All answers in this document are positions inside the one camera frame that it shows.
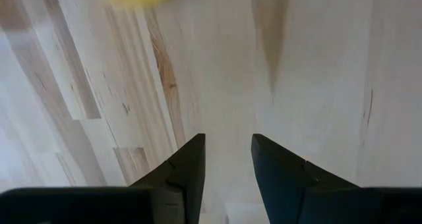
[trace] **wooden floor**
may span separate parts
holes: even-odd
[[[422,0],[0,0],[0,189],[125,186],[206,133],[202,212],[264,223],[251,136],[422,185]]]

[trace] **wood grain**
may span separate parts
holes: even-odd
[[[158,69],[144,46],[142,12],[97,0],[59,2],[115,146],[144,148],[153,169],[177,146]]]
[[[67,63],[65,67],[68,71],[70,71],[70,73],[62,72],[62,74],[68,74],[64,76],[69,77],[66,78],[67,80],[65,82],[57,79],[56,81],[58,81],[58,83],[67,83],[66,85],[59,84],[59,87],[70,87],[78,105],[78,109],[80,110],[76,111],[77,109],[74,109],[69,110],[69,112],[71,113],[73,119],[99,119],[101,118],[100,112],[97,108],[94,96],[88,83],[85,70],[80,62],[75,43],[73,42],[69,28],[67,27],[59,1],[44,0],[44,2],[51,18],[55,34],[58,37],[59,47],[61,48],[64,60]]]
[[[175,133],[177,147],[180,148],[185,144],[186,139],[181,120],[180,98],[176,79],[154,10],[149,9],[146,11],[145,18],[151,36],[152,47],[154,48],[154,56],[157,61],[158,71],[160,72],[160,79],[164,90],[164,96],[166,97],[173,131]]]

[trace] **black plastic part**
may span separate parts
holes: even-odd
[[[138,185],[177,187],[183,191],[188,224],[198,223],[205,181],[205,134],[197,134]]]
[[[0,223],[161,224],[157,215],[176,216],[179,206],[157,205],[178,204],[181,197],[184,223],[197,224],[204,176],[205,135],[197,134],[130,187],[19,188],[0,194]]]
[[[261,134],[252,157],[271,223],[422,223],[420,188],[359,188]]]

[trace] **dark wood streak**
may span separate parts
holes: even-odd
[[[146,23],[150,32],[152,47],[157,60],[158,71],[160,72],[161,83],[169,109],[171,124],[175,133],[177,147],[180,148],[186,143],[185,132],[181,120],[179,92],[173,67],[166,51],[166,45],[160,32],[154,10],[146,11]]]
[[[369,104],[369,113],[368,113],[368,121],[367,121],[367,127],[369,126],[369,119],[371,118],[371,112],[372,112],[372,101],[374,100],[374,90],[371,90],[371,102]]]

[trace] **light wood plank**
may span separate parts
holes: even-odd
[[[357,181],[422,184],[422,0],[375,0]]]
[[[80,123],[71,119],[37,35],[31,27],[22,0],[1,2],[0,23],[3,29],[26,27],[25,31],[5,30],[5,35],[36,98],[40,100],[42,111],[54,131],[57,146],[60,150],[70,152],[88,185],[105,184],[104,175],[95,159],[89,140]],[[52,155],[53,160],[58,162],[56,155]]]
[[[60,149],[53,131],[2,31],[0,58],[0,127],[6,138],[0,144],[4,156],[2,161],[5,162],[2,169],[6,169],[2,177],[9,180],[9,188],[69,185],[55,159]],[[24,164],[24,174],[16,169],[20,167],[19,161]]]
[[[127,185],[133,184],[150,172],[143,148],[114,148],[114,152]]]
[[[185,137],[206,133],[204,211],[224,220],[228,200],[260,201],[249,151],[255,127],[251,0],[169,0],[154,10]]]
[[[179,92],[177,89],[173,68],[169,60],[166,45],[164,44],[153,9],[148,9],[146,11],[145,21],[148,25],[148,31],[150,33],[150,38],[147,38],[146,40],[151,40],[152,47],[154,48],[154,56],[157,62],[156,66],[160,72],[160,80],[164,90],[164,96],[166,97],[171,124],[173,126],[177,147],[180,148],[186,143],[186,139],[181,121]]]
[[[142,13],[97,0],[59,2],[116,147],[144,148],[157,167],[177,145]]]
[[[256,130],[352,182],[372,6],[373,0],[289,0],[274,95],[259,51],[255,68]]]
[[[114,149],[117,145],[114,142],[113,134],[105,119],[90,119],[81,121],[82,127],[103,171],[105,181],[110,186],[127,186],[123,177],[122,168],[117,160]]]
[[[100,118],[58,0],[22,0],[73,119]]]

